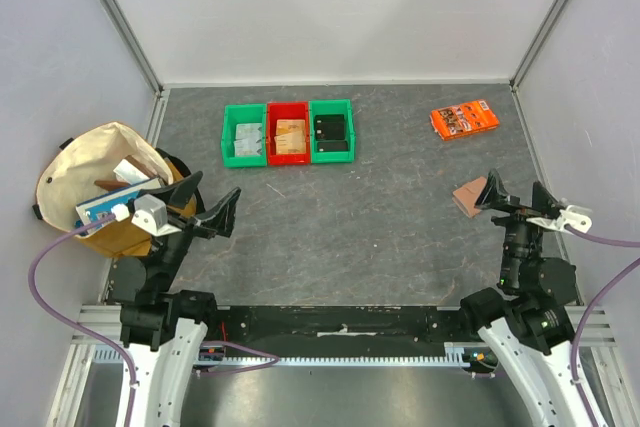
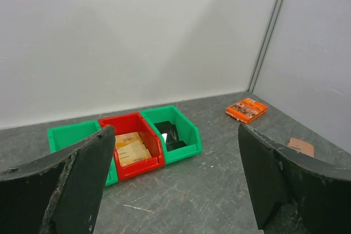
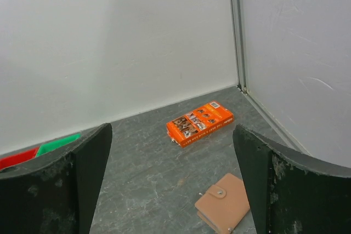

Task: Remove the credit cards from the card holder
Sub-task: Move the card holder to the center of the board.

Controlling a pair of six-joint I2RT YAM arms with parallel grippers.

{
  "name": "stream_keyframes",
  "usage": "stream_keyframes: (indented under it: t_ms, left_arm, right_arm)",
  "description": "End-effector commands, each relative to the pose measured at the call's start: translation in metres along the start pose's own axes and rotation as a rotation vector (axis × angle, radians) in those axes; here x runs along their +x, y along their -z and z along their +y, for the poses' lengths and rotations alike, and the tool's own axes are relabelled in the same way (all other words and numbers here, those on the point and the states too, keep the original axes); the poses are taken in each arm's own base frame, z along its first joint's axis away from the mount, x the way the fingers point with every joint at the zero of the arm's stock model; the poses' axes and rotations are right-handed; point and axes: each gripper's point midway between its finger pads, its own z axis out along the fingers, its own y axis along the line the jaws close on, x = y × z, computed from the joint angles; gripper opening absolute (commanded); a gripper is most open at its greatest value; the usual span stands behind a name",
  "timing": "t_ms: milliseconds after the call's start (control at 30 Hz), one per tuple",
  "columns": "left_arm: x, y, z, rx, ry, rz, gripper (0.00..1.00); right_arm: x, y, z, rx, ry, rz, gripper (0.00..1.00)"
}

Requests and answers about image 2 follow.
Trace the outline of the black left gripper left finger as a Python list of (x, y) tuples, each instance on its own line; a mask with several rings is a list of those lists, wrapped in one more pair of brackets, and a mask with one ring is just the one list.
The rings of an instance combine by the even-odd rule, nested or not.
[(115, 149), (107, 126), (1, 172), (1, 233), (93, 233)]

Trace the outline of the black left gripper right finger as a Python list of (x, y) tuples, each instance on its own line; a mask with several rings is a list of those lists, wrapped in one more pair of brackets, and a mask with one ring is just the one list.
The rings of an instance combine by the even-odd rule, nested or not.
[(264, 233), (350, 233), (350, 169), (240, 125), (238, 142), (257, 227)]

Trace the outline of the tan leather card holder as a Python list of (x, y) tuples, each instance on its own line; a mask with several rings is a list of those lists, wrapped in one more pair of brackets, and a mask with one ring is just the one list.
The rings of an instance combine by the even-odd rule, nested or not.
[(291, 138), (287, 145), (288, 147), (298, 152), (301, 152), (313, 158), (315, 157), (314, 146), (308, 142), (296, 138)]

